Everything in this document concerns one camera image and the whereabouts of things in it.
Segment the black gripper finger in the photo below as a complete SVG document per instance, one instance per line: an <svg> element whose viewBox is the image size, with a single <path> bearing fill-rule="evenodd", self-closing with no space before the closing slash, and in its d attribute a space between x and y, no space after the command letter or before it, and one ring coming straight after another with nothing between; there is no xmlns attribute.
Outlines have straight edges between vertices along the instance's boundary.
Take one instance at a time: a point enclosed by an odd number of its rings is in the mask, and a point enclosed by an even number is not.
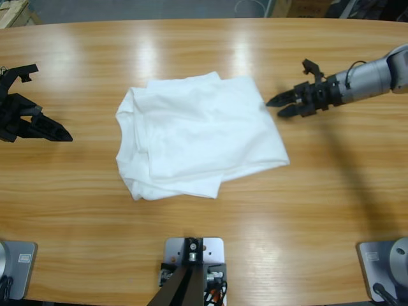
<svg viewBox="0 0 408 306"><path fill-rule="evenodd" d="M73 137L63 125L42 113L31 118L30 133L32 138L44 138L52 142L73 141Z"/></svg>
<svg viewBox="0 0 408 306"><path fill-rule="evenodd" d="M31 122L18 122L13 127L14 140L17 138L36 139L41 138L39 132L34 128Z"/></svg>
<svg viewBox="0 0 408 306"><path fill-rule="evenodd" d="M277 115L280 118L288 119L295 116L302 116L303 105L290 104L287 107L278 111Z"/></svg>
<svg viewBox="0 0 408 306"><path fill-rule="evenodd" d="M282 92L271 98L266 106L268 107L283 107L296 102L296 95L294 90Z"/></svg>

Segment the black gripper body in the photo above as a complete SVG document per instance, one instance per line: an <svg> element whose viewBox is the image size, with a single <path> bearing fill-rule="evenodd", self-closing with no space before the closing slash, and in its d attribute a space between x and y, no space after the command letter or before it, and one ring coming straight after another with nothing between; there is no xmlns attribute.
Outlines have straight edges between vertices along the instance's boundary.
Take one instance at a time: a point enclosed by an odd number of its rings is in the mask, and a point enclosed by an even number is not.
<svg viewBox="0 0 408 306"><path fill-rule="evenodd" d="M7 95L1 101L1 140L5 142L15 142L13 127L18 122L28 122L22 119L23 116L39 115L42 107L23 97L20 94Z"/></svg>
<svg viewBox="0 0 408 306"><path fill-rule="evenodd" d="M302 117L316 114L317 110L328 110L330 105L340 106L342 95L336 78L310 84L304 82L294 87L295 110Z"/></svg>

